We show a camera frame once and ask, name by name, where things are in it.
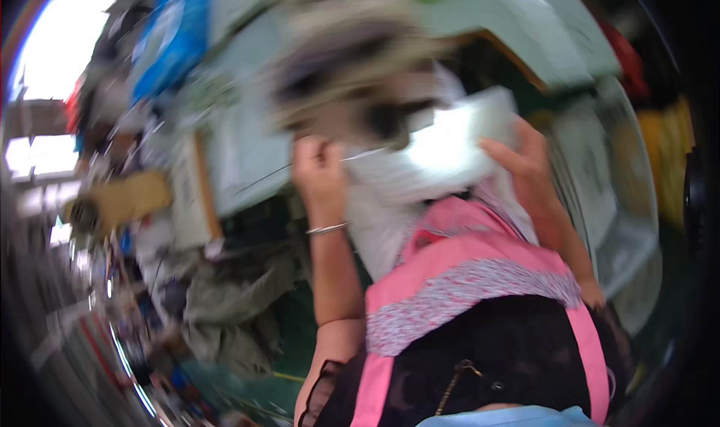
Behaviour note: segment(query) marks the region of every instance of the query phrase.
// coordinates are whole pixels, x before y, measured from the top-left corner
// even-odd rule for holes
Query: pink strap
[[[376,427],[380,423],[394,361],[393,357],[367,354],[350,427]]]
[[[590,418],[602,425],[608,414],[610,405],[610,385],[608,369],[605,364],[603,347],[600,345],[598,330],[590,317],[585,304],[577,308],[566,308],[567,319],[570,321],[575,335],[577,348],[580,350],[582,367],[585,368],[585,380],[588,383]]]

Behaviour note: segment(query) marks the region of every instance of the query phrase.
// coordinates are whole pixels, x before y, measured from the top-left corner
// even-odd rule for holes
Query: gold chain
[[[448,385],[448,389],[445,390],[445,394],[443,394],[443,398],[440,400],[440,405],[438,405],[438,409],[435,411],[435,416],[439,416],[443,413],[443,408],[445,408],[445,402],[448,401],[448,397],[450,397],[450,393],[452,393],[453,388],[455,388],[455,384],[457,383],[457,379],[460,378],[460,375],[463,371],[463,369],[472,369],[472,371],[482,377],[482,373],[475,369],[473,366],[473,362],[471,360],[463,360],[460,361],[458,364],[455,365],[455,375],[453,376],[452,380],[450,381],[450,385]]]

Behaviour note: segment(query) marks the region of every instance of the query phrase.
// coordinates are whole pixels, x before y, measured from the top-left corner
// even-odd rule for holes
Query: dark cloth
[[[611,414],[632,376],[621,353],[627,348],[617,338],[621,343],[628,339],[621,329],[614,331],[612,313],[590,310],[590,315],[609,369]],[[362,351],[347,364],[325,363],[301,426],[350,425],[365,356]],[[585,370],[564,307],[540,296],[507,296],[481,301],[395,357],[379,425],[416,426],[435,415],[455,366],[463,360],[471,360],[482,376],[469,369],[460,374],[444,415],[516,403],[558,411],[579,405],[590,416]]]

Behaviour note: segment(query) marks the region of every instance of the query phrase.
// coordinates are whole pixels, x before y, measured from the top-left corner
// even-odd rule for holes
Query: light blue fabric
[[[434,416],[417,427],[598,427],[577,405],[563,411],[538,405]]]

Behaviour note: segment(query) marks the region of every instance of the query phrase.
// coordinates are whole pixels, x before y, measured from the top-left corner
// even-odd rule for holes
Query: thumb
[[[522,170],[527,166],[527,160],[523,156],[499,141],[482,138],[480,139],[480,147],[491,159],[498,162],[500,166],[512,174],[522,174]]]

